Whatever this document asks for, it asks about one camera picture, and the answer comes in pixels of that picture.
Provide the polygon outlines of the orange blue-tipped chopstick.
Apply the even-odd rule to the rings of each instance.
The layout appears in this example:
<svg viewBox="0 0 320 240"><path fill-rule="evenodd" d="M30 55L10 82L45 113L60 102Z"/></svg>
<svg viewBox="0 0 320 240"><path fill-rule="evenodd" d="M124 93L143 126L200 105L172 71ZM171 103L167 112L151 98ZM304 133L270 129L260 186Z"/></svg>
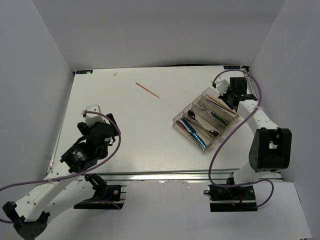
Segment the orange blue-tipped chopstick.
<svg viewBox="0 0 320 240"><path fill-rule="evenodd" d="M219 102L218 100L216 100L215 98L211 97L210 95L208 96L209 99L211 99L211 101L215 102L216 104L222 106L224 109L226 109L227 111L236 114L236 112L232 109L230 109L228 106L226 106L224 103Z"/></svg>

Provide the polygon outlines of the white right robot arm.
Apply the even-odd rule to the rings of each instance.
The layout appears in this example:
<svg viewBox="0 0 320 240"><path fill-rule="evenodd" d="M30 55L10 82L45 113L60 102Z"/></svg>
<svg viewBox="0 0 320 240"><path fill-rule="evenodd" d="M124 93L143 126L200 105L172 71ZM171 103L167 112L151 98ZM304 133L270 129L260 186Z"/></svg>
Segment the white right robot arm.
<svg viewBox="0 0 320 240"><path fill-rule="evenodd" d="M230 109L235 110L254 134L248 162L231 175L226 195L236 200L244 193L242 185L254 183L268 173L287 169L290 165L292 132L281 128L265 114L259 98L247 93L245 77L217 78L214 87Z"/></svg>

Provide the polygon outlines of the black knife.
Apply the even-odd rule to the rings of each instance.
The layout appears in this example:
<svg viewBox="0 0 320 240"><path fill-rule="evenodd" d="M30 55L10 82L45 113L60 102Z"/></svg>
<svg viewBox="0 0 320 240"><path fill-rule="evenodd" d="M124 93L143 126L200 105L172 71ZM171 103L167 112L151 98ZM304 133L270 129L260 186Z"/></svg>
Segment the black knife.
<svg viewBox="0 0 320 240"><path fill-rule="evenodd" d="M176 123L182 128L182 130L189 136L192 135L192 133L186 128L186 126L181 123L179 120L176 121Z"/></svg>

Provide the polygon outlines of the dark blue chopstick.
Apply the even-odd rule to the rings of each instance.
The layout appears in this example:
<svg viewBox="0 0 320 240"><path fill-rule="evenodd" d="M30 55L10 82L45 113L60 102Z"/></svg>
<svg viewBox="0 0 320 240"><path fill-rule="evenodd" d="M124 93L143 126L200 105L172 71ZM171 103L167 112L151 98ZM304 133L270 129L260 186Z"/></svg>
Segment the dark blue chopstick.
<svg viewBox="0 0 320 240"><path fill-rule="evenodd" d="M217 107L219 107L219 108L221 108L221 109L223 109L223 110L231 113L231 114L234 114L234 115L237 114L236 112L234 112L234 111L232 111L232 110L229 110L229 109L227 109L226 107L224 107L224 106L222 106L222 105L220 105L220 104L218 104L218 103L216 103L216 102L214 102L214 101L212 101L212 100L210 100L210 99L207 99L207 98L206 98L205 100L206 100L207 102L209 102L209 103L211 103L211 104L213 104L213 105L215 105L215 106L217 106Z"/></svg>

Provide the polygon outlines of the blue knife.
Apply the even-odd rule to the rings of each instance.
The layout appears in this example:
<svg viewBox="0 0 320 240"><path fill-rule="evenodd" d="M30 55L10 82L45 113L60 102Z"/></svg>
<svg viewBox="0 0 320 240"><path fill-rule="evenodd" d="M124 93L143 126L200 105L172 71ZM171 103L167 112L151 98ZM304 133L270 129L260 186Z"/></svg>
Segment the blue knife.
<svg viewBox="0 0 320 240"><path fill-rule="evenodd" d="M198 136L196 130L192 127L192 125L188 122L188 119L183 117L182 119L183 124L187 127L191 136L195 139L195 141L200 145L201 148L206 149L206 143Z"/></svg>

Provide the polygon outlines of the green handled silver fork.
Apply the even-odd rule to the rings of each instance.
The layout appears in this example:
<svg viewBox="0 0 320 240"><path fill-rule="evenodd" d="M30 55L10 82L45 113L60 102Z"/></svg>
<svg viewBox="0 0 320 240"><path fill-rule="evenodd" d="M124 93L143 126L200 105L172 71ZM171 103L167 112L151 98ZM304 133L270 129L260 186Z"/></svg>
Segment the green handled silver fork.
<svg viewBox="0 0 320 240"><path fill-rule="evenodd" d="M213 119L216 119L217 121L219 121L221 124L223 124L224 126L228 126L229 123L224 120L222 117L220 117L220 115L218 115L216 112L213 112L213 116L209 115L210 117L212 117Z"/></svg>

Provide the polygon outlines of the pink handled fork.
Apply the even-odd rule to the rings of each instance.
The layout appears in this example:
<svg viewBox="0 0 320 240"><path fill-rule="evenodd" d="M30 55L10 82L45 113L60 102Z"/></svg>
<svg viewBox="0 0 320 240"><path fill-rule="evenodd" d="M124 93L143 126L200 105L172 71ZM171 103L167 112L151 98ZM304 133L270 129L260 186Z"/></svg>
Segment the pink handled fork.
<svg viewBox="0 0 320 240"><path fill-rule="evenodd" d="M198 102L198 104L201 107L201 109L205 111L209 116L213 116L213 112L208 107L203 105L202 102Z"/></svg>

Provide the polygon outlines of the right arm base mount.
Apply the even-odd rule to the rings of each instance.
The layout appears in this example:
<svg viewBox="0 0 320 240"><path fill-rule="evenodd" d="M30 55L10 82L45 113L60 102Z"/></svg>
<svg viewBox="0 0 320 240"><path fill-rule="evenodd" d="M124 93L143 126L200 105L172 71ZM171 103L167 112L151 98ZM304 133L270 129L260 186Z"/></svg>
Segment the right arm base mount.
<svg viewBox="0 0 320 240"><path fill-rule="evenodd" d="M221 188L210 184L203 194L209 197L213 213L256 212L256 195L252 185Z"/></svg>

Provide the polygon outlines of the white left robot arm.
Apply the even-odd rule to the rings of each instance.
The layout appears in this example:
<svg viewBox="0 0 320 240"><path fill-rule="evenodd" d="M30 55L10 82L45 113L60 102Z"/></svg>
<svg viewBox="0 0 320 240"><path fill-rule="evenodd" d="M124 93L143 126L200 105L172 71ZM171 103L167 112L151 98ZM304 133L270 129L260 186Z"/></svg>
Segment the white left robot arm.
<svg viewBox="0 0 320 240"><path fill-rule="evenodd" d="M50 221L83 200L103 200L107 182L90 171L100 167L113 155L108 148L121 142L121 131L109 113L82 112L77 124L81 137L55 162L53 169L28 194L2 207L8 222L24 240L34 240Z"/></svg>

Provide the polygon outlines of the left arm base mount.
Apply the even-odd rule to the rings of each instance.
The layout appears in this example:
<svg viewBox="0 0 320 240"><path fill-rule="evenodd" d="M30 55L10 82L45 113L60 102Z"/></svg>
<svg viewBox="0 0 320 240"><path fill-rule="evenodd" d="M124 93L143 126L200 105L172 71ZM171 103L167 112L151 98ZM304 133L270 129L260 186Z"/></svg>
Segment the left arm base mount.
<svg viewBox="0 0 320 240"><path fill-rule="evenodd" d="M109 184L98 174L87 174L84 180L92 185L94 190L91 198L85 199L76 205L75 210L121 210L126 199L125 185Z"/></svg>

